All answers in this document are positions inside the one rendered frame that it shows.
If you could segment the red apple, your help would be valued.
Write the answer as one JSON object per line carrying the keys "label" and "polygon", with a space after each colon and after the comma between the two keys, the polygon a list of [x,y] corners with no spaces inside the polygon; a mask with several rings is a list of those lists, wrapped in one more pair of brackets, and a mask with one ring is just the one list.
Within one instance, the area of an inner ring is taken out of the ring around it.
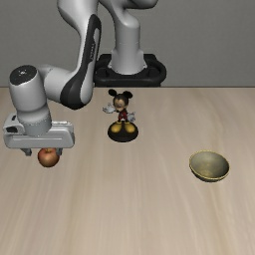
{"label": "red apple", "polygon": [[38,160],[44,167],[53,167],[59,161],[59,156],[54,148],[41,148],[38,152]]}

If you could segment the small toy figure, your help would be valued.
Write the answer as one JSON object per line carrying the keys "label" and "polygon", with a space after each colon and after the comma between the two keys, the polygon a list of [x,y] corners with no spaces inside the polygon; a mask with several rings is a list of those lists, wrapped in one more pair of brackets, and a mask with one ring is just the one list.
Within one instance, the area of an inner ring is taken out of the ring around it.
{"label": "small toy figure", "polygon": [[108,128],[108,136],[116,142],[129,142],[136,139],[138,128],[135,125],[135,113],[128,112],[128,103],[132,98],[130,91],[118,93],[114,89],[109,89],[109,95],[113,98],[112,103],[108,103],[103,108],[106,114],[117,113],[118,119]]}

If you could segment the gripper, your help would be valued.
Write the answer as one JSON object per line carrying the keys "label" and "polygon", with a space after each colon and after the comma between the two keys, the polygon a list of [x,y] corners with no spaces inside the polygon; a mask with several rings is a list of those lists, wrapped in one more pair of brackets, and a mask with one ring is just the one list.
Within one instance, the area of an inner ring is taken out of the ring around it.
{"label": "gripper", "polygon": [[74,127],[69,122],[52,122],[52,127],[41,135],[27,135],[15,114],[10,114],[3,125],[3,139],[9,148],[21,148],[26,156],[32,155],[31,148],[55,147],[62,155],[63,148],[75,144]]}

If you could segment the olive green bowl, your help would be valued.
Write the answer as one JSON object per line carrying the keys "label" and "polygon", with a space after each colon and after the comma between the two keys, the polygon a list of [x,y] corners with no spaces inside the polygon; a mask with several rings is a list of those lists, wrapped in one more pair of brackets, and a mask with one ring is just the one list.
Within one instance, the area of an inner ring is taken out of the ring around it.
{"label": "olive green bowl", "polygon": [[189,168],[200,180],[217,182],[228,175],[230,165],[221,154],[210,150],[201,150],[190,157]]}

